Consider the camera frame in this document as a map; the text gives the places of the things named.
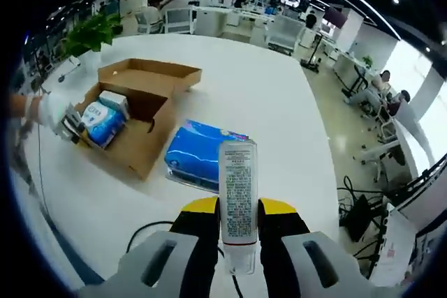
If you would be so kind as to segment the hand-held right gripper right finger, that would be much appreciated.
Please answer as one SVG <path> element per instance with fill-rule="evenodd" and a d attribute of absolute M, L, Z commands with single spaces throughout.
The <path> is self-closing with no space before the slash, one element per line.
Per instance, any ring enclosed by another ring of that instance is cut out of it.
<path fill-rule="evenodd" d="M 309 230 L 291 205 L 258 201 L 261 264 L 269 297 L 369 297 L 357 262 L 322 232 Z"/>

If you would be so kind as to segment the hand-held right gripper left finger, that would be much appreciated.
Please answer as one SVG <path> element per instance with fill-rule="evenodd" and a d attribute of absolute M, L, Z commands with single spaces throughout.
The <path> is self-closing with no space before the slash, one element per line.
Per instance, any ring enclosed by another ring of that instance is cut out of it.
<path fill-rule="evenodd" d="M 125 253 L 117 273 L 79 297 L 208 297 L 218 259 L 219 199 L 185 205 L 168 231 Z"/>

